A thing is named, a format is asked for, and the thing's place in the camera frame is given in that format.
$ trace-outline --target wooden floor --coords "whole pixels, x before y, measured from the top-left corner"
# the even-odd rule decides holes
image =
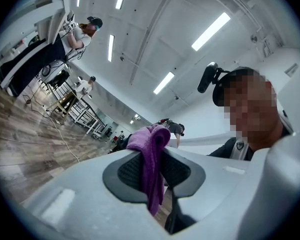
[[[30,83],[33,91],[38,86],[36,81]],[[32,97],[30,87],[22,94]],[[35,97],[42,105],[49,105],[53,100],[40,90]],[[47,116],[32,100],[32,108]],[[74,124],[70,118],[56,127],[80,161],[105,155],[112,148],[109,141],[98,141],[86,135],[87,128]],[[32,111],[22,95],[10,97],[0,88],[0,184],[10,198],[22,203],[40,186],[77,162],[49,118]],[[163,226],[171,206],[168,190],[155,217]]]

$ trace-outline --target purple towel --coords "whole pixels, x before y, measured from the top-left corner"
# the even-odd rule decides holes
[[[140,151],[144,158],[142,192],[148,197],[148,210],[155,216],[164,199],[164,182],[160,173],[160,157],[170,140],[170,131],[161,125],[143,127],[129,139],[127,149]]]

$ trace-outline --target woman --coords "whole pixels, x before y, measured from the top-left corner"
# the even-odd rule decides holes
[[[87,47],[102,25],[103,22],[100,18],[93,18],[88,24],[79,24],[71,32],[60,31],[54,44],[48,44],[18,69],[6,89],[8,94],[13,97],[19,96],[44,66],[55,60],[65,60],[66,55],[74,49]],[[4,63],[0,67],[0,82],[23,57],[45,41],[44,39],[31,44],[16,58]]]

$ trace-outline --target white shirt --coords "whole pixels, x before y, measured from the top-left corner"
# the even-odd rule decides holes
[[[81,80],[79,83],[80,85],[74,90],[78,99],[81,100],[81,98],[85,95],[83,92],[88,94],[92,90],[92,84],[89,84],[86,80]]]
[[[79,40],[82,41],[83,47],[86,47],[91,43],[92,38],[90,36],[88,36],[87,34],[85,34],[80,27],[77,26],[72,32],[73,32],[73,36],[76,41],[79,41]],[[64,30],[59,31],[61,42],[63,44],[65,54],[67,55],[72,50],[72,48],[68,41],[68,37],[64,36],[66,33],[67,32]]]

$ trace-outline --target gray shirt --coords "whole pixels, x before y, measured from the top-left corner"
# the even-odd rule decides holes
[[[172,134],[181,135],[181,133],[182,133],[181,126],[175,122],[171,123],[168,129],[169,129],[170,133],[172,133]]]

